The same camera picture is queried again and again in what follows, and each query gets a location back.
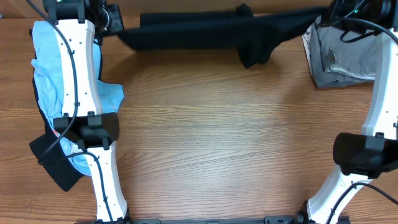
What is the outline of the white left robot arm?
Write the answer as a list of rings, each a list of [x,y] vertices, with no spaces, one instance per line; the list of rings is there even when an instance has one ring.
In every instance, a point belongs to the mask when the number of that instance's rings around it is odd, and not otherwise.
[[[116,165],[119,119],[105,113],[95,77],[95,37],[124,29],[116,4],[106,1],[44,1],[45,20],[55,29],[62,61],[62,115],[53,120],[62,138],[77,145],[86,158],[96,195],[96,223],[130,223]]]

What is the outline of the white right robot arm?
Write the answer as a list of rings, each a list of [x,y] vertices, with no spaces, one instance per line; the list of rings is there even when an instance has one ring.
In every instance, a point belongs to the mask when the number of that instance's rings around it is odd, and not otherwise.
[[[332,172],[295,217],[296,223],[348,223],[341,213],[355,194],[397,169],[397,2],[333,1],[303,43],[320,88],[373,83],[361,133],[337,135]]]

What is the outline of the black t-shirt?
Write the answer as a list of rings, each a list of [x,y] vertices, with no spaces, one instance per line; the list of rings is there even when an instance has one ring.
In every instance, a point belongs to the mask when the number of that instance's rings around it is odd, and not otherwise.
[[[140,26],[118,33],[134,50],[232,49],[245,68],[266,63],[281,43],[303,35],[324,7],[255,16],[246,4],[233,11],[145,13]]]

